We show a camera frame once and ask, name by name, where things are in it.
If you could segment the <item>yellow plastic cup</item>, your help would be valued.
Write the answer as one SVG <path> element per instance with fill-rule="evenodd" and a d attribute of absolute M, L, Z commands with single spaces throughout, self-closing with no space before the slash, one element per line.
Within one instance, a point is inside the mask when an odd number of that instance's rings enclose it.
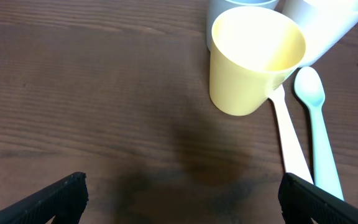
<path fill-rule="evenodd" d="M 224 11 L 211 37 L 209 95 L 219 110 L 233 116 L 253 113 L 306 54 L 298 24 L 264 7 Z"/>

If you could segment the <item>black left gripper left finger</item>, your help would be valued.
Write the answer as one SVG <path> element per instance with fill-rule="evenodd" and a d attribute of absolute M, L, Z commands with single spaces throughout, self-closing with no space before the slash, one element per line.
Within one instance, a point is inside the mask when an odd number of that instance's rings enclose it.
<path fill-rule="evenodd" d="M 0 210 L 0 224 L 77 224 L 88 203 L 86 174 L 74 172 Z"/>

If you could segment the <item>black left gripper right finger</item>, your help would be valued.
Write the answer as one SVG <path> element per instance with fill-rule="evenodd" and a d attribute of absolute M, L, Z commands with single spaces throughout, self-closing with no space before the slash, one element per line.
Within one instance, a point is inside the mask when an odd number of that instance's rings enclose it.
<path fill-rule="evenodd" d="M 358 224 L 358 208 L 289 172 L 283 175 L 278 200 L 286 224 Z"/>

